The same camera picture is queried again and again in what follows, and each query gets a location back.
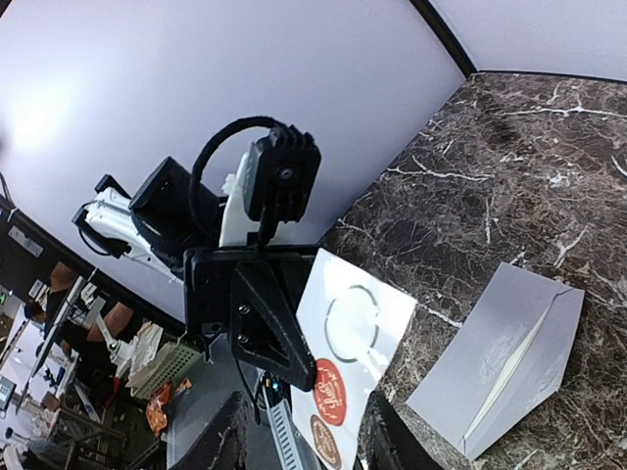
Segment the wax seal sticker sheet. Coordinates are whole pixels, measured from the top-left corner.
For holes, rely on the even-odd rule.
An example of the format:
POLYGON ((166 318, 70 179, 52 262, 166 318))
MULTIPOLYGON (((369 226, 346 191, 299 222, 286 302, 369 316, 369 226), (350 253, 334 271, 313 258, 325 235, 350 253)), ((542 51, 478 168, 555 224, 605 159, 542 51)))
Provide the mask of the wax seal sticker sheet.
MULTIPOLYGON (((415 307, 410 295, 326 250, 317 252, 296 317, 315 362, 330 359, 346 387, 343 425, 324 422, 341 454, 341 469, 354 465, 367 399, 390 366, 415 307)), ((331 469, 314 449, 310 418, 321 417, 313 390, 293 387, 291 403, 296 429, 322 466, 331 469)))

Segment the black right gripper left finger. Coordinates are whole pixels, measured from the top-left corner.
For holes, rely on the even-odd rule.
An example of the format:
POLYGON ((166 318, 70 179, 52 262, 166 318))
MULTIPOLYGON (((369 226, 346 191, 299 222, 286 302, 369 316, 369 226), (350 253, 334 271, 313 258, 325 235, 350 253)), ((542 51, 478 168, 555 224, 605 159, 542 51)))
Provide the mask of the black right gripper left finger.
POLYGON ((232 393, 171 469, 244 469, 245 402, 232 393))

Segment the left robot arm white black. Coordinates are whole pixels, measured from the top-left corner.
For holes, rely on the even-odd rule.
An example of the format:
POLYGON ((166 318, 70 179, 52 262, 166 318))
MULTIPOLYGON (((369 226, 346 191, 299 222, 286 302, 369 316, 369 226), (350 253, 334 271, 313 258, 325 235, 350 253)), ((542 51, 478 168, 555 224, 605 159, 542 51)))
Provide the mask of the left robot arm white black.
POLYGON ((73 222, 105 255, 151 268, 184 291, 185 334, 208 347, 226 335, 234 358, 308 392, 316 367, 296 312, 317 252, 294 245, 280 225, 258 249, 259 224, 243 208, 244 170, 227 175, 221 196, 201 190, 215 234, 188 207, 190 174, 165 158, 133 196, 109 174, 73 222))

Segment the beige lined letter paper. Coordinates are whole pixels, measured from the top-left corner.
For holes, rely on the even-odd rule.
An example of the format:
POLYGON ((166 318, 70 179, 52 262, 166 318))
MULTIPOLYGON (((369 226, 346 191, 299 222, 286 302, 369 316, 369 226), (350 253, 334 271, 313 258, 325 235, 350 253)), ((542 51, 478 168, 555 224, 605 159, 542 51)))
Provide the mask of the beige lined letter paper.
POLYGON ((482 405, 479 410, 475 414, 473 420, 467 427, 466 431, 462 435, 462 442, 465 444, 468 439, 472 436, 475 430, 482 423, 488 412, 494 406, 498 398, 501 396, 503 390, 506 385, 511 380, 514 372, 517 370, 520 362, 526 356, 528 350, 530 349, 532 343, 534 342, 536 336, 538 335, 541 327, 543 326, 546 317, 548 316, 549 308, 547 307, 545 311, 541 314, 538 321, 531 328, 527 336, 523 339, 520 345, 514 350, 514 352, 508 357, 506 360, 503 369, 501 370, 495 384, 493 385, 491 391, 488 396, 484 399, 482 405))

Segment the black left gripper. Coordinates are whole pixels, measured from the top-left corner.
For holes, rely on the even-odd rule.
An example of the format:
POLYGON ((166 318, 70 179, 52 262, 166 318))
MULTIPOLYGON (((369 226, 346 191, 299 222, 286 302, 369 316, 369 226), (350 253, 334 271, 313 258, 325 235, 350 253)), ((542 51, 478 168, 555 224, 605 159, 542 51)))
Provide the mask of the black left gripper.
POLYGON ((317 245, 186 251, 187 331, 227 333, 236 359, 310 391, 315 359, 296 312, 317 251, 317 245))

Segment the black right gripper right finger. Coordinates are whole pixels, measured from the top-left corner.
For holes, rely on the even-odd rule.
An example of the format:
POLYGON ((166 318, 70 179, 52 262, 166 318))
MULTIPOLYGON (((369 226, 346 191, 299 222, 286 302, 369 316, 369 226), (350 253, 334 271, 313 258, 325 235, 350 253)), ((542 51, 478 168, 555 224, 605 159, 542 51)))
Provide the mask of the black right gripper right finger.
POLYGON ((373 391, 363 415, 360 469, 443 469, 381 391, 373 391))

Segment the grey envelope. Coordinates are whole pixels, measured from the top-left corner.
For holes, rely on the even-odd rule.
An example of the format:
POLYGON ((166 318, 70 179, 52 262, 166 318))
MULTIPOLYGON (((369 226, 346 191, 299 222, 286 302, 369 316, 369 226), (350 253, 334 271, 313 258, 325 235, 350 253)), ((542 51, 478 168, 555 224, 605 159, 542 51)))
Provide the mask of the grey envelope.
POLYGON ((474 460, 556 393, 585 293, 501 263, 408 399, 435 432, 474 460))

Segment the red round seal sticker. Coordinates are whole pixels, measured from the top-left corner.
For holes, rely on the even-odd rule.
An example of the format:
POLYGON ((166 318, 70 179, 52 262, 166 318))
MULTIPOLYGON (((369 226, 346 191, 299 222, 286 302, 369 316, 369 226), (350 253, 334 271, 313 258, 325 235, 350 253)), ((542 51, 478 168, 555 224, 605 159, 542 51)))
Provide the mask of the red round seal sticker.
POLYGON ((347 392, 337 366, 327 358, 315 363, 316 379, 313 399, 322 420, 331 426, 342 426, 348 410, 347 392))

